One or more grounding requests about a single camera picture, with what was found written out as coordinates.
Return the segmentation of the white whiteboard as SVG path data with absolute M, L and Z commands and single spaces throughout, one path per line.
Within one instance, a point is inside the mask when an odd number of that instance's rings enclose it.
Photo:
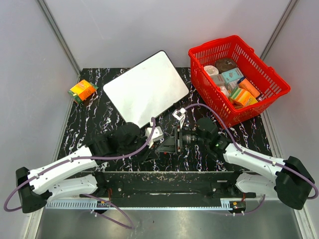
M 103 91 L 123 120 L 140 128 L 189 93 L 163 50 L 105 84 Z

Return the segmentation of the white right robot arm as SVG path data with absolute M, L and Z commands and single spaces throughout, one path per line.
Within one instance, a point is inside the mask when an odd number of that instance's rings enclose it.
M 173 129 L 172 135 L 157 147 L 157 152 L 178 153 L 183 146 L 194 143 L 203 146 L 216 161 L 224 160 L 253 172 L 239 173 L 227 184 L 230 196 L 266 194 L 277 197 L 292 209 L 304 207 L 315 181 L 298 158 L 273 158 L 239 146 L 220 135 L 209 118 L 200 118 L 194 131 L 182 129 L 179 125 Z

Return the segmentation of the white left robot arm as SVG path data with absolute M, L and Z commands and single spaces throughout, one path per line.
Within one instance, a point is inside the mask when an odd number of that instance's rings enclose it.
M 127 123 L 116 130 L 99 135 L 68 156 L 49 165 L 29 170 L 16 170 L 17 193 L 23 213 L 35 212 L 55 199 L 80 194 L 103 197 L 108 185 L 100 176 L 89 175 L 80 179 L 73 175 L 97 167 L 104 161 L 124 159 L 135 155 L 144 157 L 155 141 L 163 137 L 159 126 L 152 124 L 142 135 L 134 123 Z

